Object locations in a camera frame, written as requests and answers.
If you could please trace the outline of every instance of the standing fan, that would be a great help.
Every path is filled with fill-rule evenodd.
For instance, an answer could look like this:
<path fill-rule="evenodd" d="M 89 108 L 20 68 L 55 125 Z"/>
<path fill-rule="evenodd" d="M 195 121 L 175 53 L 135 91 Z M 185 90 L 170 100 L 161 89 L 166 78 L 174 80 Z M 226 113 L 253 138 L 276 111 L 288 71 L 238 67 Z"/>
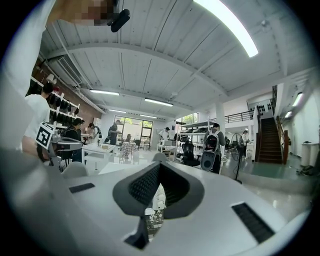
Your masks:
<path fill-rule="evenodd" d="M 243 148 L 245 146 L 244 145 L 244 140 L 242 139 L 242 137 L 241 137 L 241 135 L 239 133 L 235 133 L 232 136 L 231 141 L 232 141 L 231 142 L 232 143 L 232 148 L 231 148 L 232 158 L 234 159 L 234 161 L 239 161 L 239 157 L 240 157 L 240 152 L 241 152 L 242 146 L 243 146 Z"/>

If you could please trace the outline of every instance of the ceiling light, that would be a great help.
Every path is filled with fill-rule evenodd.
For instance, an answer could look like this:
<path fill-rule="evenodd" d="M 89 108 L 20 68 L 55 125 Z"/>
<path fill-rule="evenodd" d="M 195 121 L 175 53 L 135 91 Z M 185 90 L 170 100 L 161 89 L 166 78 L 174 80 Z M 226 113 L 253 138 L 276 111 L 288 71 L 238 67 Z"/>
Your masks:
<path fill-rule="evenodd" d="M 290 116 L 291 116 L 291 114 L 292 114 L 292 112 L 291 112 L 291 111 L 289 111 L 288 113 L 286 113 L 286 115 L 285 115 L 285 117 L 284 117 L 284 118 L 288 118 L 288 117 L 290 117 Z"/>
<path fill-rule="evenodd" d="M 111 91 L 105 91 L 105 90 L 94 90 L 94 89 L 90 89 L 89 91 L 92 93 L 95 93 L 95 94 L 109 94 L 109 95 L 119 96 L 118 92 L 111 92 Z"/>
<path fill-rule="evenodd" d="M 140 116 L 141 116 L 141 117 L 145 117 L 145 118 L 154 118 L 154 119 L 157 119 L 157 117 L 155 117 L 155 116 L 150 116 L 150 115 L 141 114 Z"/>
<path fill-rule="evenodd" d="M 239 42 L 242 44 L 249 57 L 253 57 L 258 54 L 258 49 L 250 37 L 248 31 L 244 25 L 238 20 L 238 18 L 219 0 L 193 0 L 199 5 L 206 8 L 213 13 L 219 20 L 221 20 L 236 36 Z"/>
<path fill-rule="evenodd" d="M 127 112 L 124 112 L 124 111 L 120 111 L 120 110 L 113 110 L 113 109 L 109 109 L 109 111 L 112 111 L 112 112 L 119 112 L 119 113 L 127 113 Z"/>
<path fill-rule="evenodd" d="M 172 107 L 173 106 L 173 104 L 166 103 L 166 102 L 163 102 L 163 101 L 154 100 L 154 99 L 150 99 L 150 98 L 145 98 L 144 100 L 146 102 L 157 103 L 157 104 L 165 105 L 165 106 L 168 106 L 168 107 Z"/>
<path fill-rule="evenodd" d="M 302 95 L 303 95 L 302 92 L 298 93 L 298 95 L 296 96 L 296 99 L 295 99 L 295 101 L 294 101 L 294 103 L 292 105 L 293 107 L 295 107 L 295 106 L 297 106 L 299 104 L 299 102 L 300 102 L 300 100 L 302 98 Z"/>

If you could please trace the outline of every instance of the staircase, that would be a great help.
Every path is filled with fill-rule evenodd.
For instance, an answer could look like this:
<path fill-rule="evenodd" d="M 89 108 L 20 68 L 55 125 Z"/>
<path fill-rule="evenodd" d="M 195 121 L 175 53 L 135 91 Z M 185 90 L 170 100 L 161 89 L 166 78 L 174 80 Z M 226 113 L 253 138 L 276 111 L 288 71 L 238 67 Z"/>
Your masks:
<path fill-rule="evenodd" d="M 281 145 L 274 118 L 261 119 L 261 146 L 258 162 L 283 163 Z"/>

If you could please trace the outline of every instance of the white pillar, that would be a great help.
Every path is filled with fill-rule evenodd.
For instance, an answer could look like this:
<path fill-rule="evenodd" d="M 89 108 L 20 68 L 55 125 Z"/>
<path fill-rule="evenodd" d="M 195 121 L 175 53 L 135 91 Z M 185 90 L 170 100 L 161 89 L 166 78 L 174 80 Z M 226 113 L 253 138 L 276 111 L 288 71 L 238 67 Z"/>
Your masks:
<path fill-rule="evenodd" d="M 252 125 L 249 125 L 249 127 L 248 127 L 248 133 L 249 133 L 249 140 L 251 141 L 251 140 L 253 140 L 253 138 L 252 138 L 252 133 L 253 133 L 253 129 L 252 129 Z"/>
<path fill-rule="evenodd" d="M 215 104 L 216 122 L 220 125 L 220 131 L 226 136 L 226 123 L 225 123 L 225 108 L 224 104 L 217 102 Z M 225 155 L 225 147 L 221 149 L 221 157 Z"/>

